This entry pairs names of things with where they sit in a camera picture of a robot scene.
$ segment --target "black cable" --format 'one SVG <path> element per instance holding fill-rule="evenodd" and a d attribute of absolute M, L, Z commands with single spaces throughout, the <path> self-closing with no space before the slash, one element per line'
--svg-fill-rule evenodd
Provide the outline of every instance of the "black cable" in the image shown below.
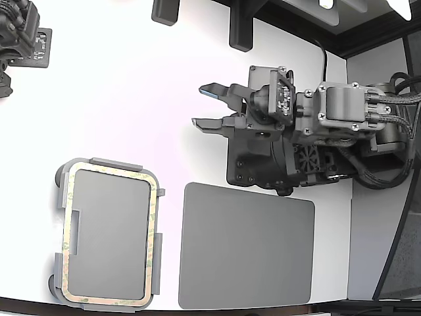
<path fill-rule="evenodd" d="M 400 94 L 402 90 L 408 87 L 414 86 L 415 84 L 418 84 L 420 82 L 421 82 L 421 76 L 414 76 L 411 79 L 404 80 L 395 87 L 395 93 Z"/>
<path fill-rule="evenodd" d="M 342 156 L 344 156 L 354 166 L 354 168 L 356 168 L 358 175 L 354 176 L 355 180 L 359 184 L 372 190 L 383 190 L 401 185 L 407 179 L 412 165 L 414 163 L 414 132 L 412 131 L 410 123 L 404 120 L 403 118 L 395 115 L 382 115 L 379 119 L 379 122 L 394 123 L 402 126 L 405 134 L 408 136 L 409 139 L 407 144 L 407 157 L 405 164 L 399 172 L 399 174 L 395 176 L 395 178 L 393 178 L 392 180 L 383 180 L 377 178 L 348 149 L 338 148 Z"/>
<path fill-rule="evenodd" d="M 328 71 L 328 53 L 326 52 L 326 50 L 324 49 L 324 47 L 322 46 L 322 44 L 320 44 L 320 42 L 317 39 L 313 38 L 313 41 L 317 44 L 317 46 L 320 47 L 320 49 L 323 52 L 323 56 L 324 56 L 324 61 L 323 61 L 323 82 L 326 81 L 326 73 Z"/>

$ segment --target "gray mat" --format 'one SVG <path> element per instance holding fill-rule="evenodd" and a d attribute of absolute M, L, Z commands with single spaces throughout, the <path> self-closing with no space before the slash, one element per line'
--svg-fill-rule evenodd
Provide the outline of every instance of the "gray mat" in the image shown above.
<path fill-rule="evenodd" d="M 310 201 L 188 184 L 180 306 L 236 309 L 307 303 L 313 242 Z"/>
<path fill-rule="evenodd" d="M 76 173 L 73 209 L 80 211 L 80 225 L 77 255 L 69 261 L 70 293 L 144 297 L 149 192 L 145 181 L 85 170 Z"/>

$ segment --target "white surface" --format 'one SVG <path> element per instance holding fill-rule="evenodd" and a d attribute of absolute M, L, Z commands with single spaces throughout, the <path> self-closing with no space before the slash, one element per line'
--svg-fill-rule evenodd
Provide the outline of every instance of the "white surface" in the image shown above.
<path fill-rule="evenodd" d="M 166 188 L 161 294 L 149 309 L 179 309 L 184 187 L 228 186 L 227 140 L 200 133 L 191 117 L 230 111 L 198 87 L 247 85 L 250 65 L 293 69 L 299 91 L 319 84 L 316 46 L 256 20 L 255 47 L 242 53 L 228 45 L 227 7 L 181 2 L 170 28 L 151 20 L 152 0 L 36 1 L 41 26 L 53 29 L 50 67 L 9 68 L 14 93 L 0 101 L 0 297 L 57 302 L 47 287 L 63 222 L 54 175 L 72 158 L 102 157 L 143 165 Z M 331 54 L 328 80 L 346 82 L 345 61 Z M 310 302 L 345 299 L 351 182 L 295 192 L 316 206 Z"/>
<path fill-rule="evenodd" d="M 395 72 L 408 72 L 403 40 L 397 39 L 347 60 L 348 82 L 388 82 Z"/>

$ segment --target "black mount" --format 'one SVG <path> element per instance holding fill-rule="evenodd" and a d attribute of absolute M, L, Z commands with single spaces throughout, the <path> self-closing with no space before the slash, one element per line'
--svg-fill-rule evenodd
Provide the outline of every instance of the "black mount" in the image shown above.
<path fill-rule="evenodd" d="M 269 0 L 232 0 L 230 46 L 240 51 L 253 48 L 253 18 Z M 177 22 L 180 0 L 154 0 L 152 20 L 168 26 Z"/>
<path fill-rule="evenodd" d="M 173 26 L 178 20 L 180 0 L 154 0 L 152 20 L 155 22 Z"/>
<path fill-rule="evenodd" d="M 230 12 L 230 46 L 240 51 L 253 48 L 253 18 L 268 0 L 233 0 Z"/>
<path fill-rule="evenodd" d="M 323 27 L 268 0 L 213 0 L 231 8 L 230 45 L 253 48 L 253 17 L 323 47 L 344 59 L 364 53 L 421 30 L 421 1 L 411 3 L 412 20 L 392 11 L 335 35 Z M 177 22 L 180 0 L 154 0 L 152 19 L 165 25 Z"/>

